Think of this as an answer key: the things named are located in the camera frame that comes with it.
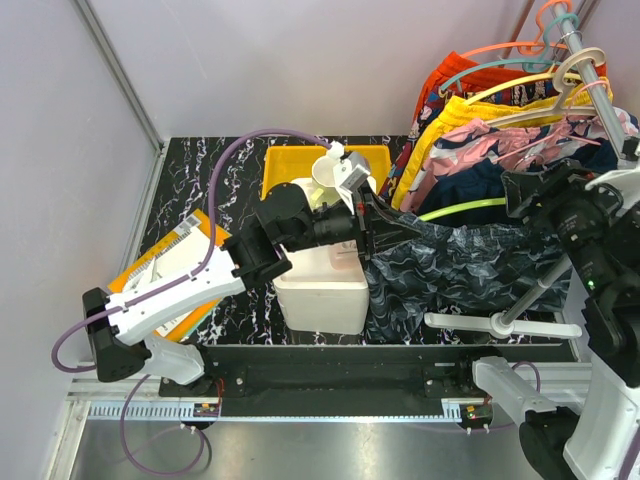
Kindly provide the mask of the green hanger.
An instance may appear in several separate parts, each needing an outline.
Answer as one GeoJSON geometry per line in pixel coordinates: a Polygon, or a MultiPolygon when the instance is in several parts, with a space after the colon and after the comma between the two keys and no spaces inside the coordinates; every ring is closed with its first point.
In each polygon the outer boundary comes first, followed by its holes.
{"type": "Polygon", "coordinates": [[[459,203],[456,205],[444,207],[438,210],[434,210],[423,215],[419,216],[421,221],[432,221],[442,217],[446,217],[449,215],[475,210],[486,207],[495,207],[495,206],[504,206],[506,204],[506,199],[502,198],[491,198],[491,199],[483,199],[483,200],[475,200],[464,203],[459,203]]]}

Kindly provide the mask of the navy blue shorts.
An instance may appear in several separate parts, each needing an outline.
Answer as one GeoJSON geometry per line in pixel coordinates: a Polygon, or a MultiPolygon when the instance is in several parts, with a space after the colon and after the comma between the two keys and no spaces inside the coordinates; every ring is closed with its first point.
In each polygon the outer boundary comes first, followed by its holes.
{"type": "MultiPolygon", "coordinates": [[[[585,145],[568,159],[578,161],[582,167],[603,174],[618,168],[617,158],[608,140],[599,146],[585,145]]],[[[504,169],[490,160],[451,176],[439,179],[426,198],[415,211],[418,216],[437,211],[445,207],[484,199],[503,198],[505,190],[500,175],[504,169]]],[[[434,223],[461,227],[489,224],[521,225],[520,219],[509,218],[504,205],[468,209],[462,212],[436,218],[434,223]]]]}

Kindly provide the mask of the dark leaf-pattern shorts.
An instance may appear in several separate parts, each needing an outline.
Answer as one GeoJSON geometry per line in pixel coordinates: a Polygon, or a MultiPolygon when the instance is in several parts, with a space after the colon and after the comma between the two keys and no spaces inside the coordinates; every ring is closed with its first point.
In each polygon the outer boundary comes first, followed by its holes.
{"type": "Polygon", "coordinates": [[[404,214],[419,237],[366,263],[371,343],[416,340],[427,313],[486,315],[513,306],[563,256],[556,236],[524,226],[449,227],[404,214]]]}

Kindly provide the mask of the pink hanger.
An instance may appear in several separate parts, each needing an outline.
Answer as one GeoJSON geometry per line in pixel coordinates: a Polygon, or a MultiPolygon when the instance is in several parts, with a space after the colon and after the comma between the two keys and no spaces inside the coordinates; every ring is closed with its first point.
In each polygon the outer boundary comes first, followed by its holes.
{"type": "MultiPolygon", "coordinates": [[[[600,77],[604,89],[611,96],[610,81],[600,77]]],[[[573,90],[578,93],[574,102],[578,105],[590,105],[591,98],[585,85],[573,90]]],[[[509,170],[525,170],[532,165],[545,168],[552,162],[568,157],[585,145],[599,146],[607,137],[598,115],[567,115],[558,117],[549,125],[541,127],[499,130],[507,133],[507,144],[500,141],[495,162],[509,170]]]]}

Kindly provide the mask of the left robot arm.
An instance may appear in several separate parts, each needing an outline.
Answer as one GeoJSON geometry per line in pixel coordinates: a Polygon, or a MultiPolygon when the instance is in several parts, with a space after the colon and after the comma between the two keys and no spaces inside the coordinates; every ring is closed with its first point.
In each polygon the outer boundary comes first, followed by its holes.
{"type": "Polygon", "coordinates": [[[279,184],[238,233],[196,266],[119,294],[107,295],[99,288],[84,293],[97,378],[110,383],[145,373],[183,385],[193,395],[206,395],[215,386],[214,369],[205,365],[196,346],[160,337],[157,327],[210,300],[284,274],[292,268],[290,253],[353,241],[360,261],[367,263],[374,254],[420,234],[369,185],[359,187],[350,203],[314,210],[301,186],[279,184]]]}

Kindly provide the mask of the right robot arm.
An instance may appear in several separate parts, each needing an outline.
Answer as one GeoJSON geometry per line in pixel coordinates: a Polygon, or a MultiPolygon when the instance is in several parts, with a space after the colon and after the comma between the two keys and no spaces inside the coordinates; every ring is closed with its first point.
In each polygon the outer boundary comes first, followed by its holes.
{"type": "Polygon", "coordinates": [[[555,233],[588,297],[592,351],[580,413],[542,396],[500,356],[459,366],[466,396],[485,391],[508,413],[522,451],[544,479],[639,476],[639,171],[603,175],[575,161],[502,176],[508,216],[555,233]]]}

